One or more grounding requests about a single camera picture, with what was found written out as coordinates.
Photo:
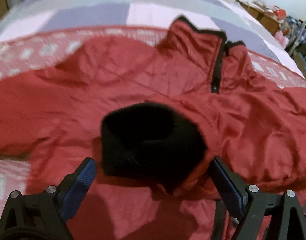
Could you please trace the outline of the pastel checkered bed quilt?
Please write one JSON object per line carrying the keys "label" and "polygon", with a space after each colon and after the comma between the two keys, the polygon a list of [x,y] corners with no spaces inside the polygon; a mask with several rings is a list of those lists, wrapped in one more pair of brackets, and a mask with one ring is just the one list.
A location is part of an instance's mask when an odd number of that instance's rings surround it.
{"label": "pastel checkered bed quilt", "polygon": [[180,15],[198,28],[223,30],[230,41],[241,40],[248,49],[300,72],[273,35],[233,0],[24,0],[0,20],[0,42],[86,26],[167,29]]}

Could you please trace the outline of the wooden nightstand dresser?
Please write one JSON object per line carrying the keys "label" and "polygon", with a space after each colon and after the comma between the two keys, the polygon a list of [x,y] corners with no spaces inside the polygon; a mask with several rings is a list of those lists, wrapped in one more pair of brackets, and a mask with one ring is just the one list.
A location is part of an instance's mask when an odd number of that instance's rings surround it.
{"label": "wooden nightstand dresser", "polygon": [[280,30],[280,24],[277,19],[275,19],[268,12],[264,12],[261,9],[257,9],[248,5],[244,2],[239,2],[239,4],[253,17],[264,26],[271,35],[275,35]]}

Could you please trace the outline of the red and black puffer jacket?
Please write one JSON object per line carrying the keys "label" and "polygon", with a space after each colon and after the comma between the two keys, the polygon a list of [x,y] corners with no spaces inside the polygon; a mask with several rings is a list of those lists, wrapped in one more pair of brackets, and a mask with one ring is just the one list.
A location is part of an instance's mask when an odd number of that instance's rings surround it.
{"label": "red and black puffer jacket", "polygon": [[155,46],[92,38],[52,67],[0,80],[0,154],[21,153],[46,161],[30,178],[43,187],[24,195],[59,185],[90,157],[92,185],[106,177],[157,200],[218,201],[206,239],[233,239],[239,222],[209,164],[220,157],[247,185],[293,190],[301,205],[306,88],[278,87],[254,70],[243,42],[181,16]]}

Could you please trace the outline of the red white checkered mat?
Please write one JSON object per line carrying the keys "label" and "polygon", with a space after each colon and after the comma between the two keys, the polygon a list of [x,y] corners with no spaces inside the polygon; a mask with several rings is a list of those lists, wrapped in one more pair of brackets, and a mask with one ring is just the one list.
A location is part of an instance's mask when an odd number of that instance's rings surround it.
{"label": "red white checkered mat", "polygon": [[[164,29],[104,26],[39,33],[0,43],[2,78],[43,69],[66,59],[91,38],[118,37],[152,47],[166,36]],[[30,180],[35,165],[27,153],[0,156],[0,218],[9,193],[32,193],[43,187]],[[69,222],[75,239],[206,239],[210,236],[216,200],[154,199],[147,187],[119,186],[109,178],[93,184],[78,215]]]}

